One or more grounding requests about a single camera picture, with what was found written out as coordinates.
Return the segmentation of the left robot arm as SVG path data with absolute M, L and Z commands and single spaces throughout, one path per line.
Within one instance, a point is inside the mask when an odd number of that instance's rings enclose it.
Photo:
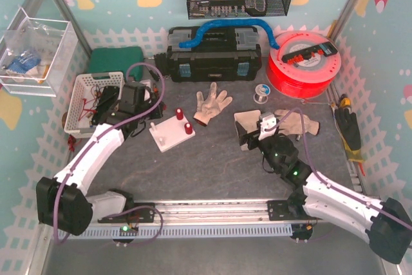
M 139 122 L 162 116 L 162 98 L 149 81 L 130 82 L 120 97 L 105 99 L 98 124 L 84 147 L 54 177 L 36 185 L 37 213 L 41 223 L 59 232 L 78 236 L 91 222 L 123 216 L 133 208 L 132 195 L 120 189 L 88 196 L 88 189 L 107 159 L 130 137 Z

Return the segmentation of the large red spring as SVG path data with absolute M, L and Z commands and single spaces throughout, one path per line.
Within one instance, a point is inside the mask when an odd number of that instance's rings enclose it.
M 191 135 L 193 132 L 192 125 L 189 122 L 185 123 L 184 129 L 187 135 Z
M 178 120 L 182 120 L 183 119 L 183 111 L 180 108 L 176 109 L 176 118 Z

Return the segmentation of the white peg board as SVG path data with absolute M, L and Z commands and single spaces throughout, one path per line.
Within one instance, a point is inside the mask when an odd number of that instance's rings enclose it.
M 196 135 L 193 126 L 193 132 L 191 135 L 187 135 L 185 133 L 184 125 L 187 122 L 189 121 L 185 116 L 183 116 L 182 120 L 178 120 L 176 116 L 173 116 L 158 124 L 155 124 L 154 122 L 150 123 L 149 132 L 153 137 L 158 149 L 162 153 Z

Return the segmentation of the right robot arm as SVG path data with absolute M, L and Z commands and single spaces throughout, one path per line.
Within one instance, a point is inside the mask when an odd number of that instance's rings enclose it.
M 294 189 L 287 200 L 290 214 L 326 220 L 364 240 L 383 260 L 400 264 L 411 246 L 411 219 L 402 204 L 356 193 L 324 176 L 312 161 L 300 160 L 294 143 L 278 131 L 293 113 L 305 127 L 299 108 L 281 119 L 259 110 L 235 113 L 241 149 L 259 149 L 270 166 L 268 173 L 279 175 Z

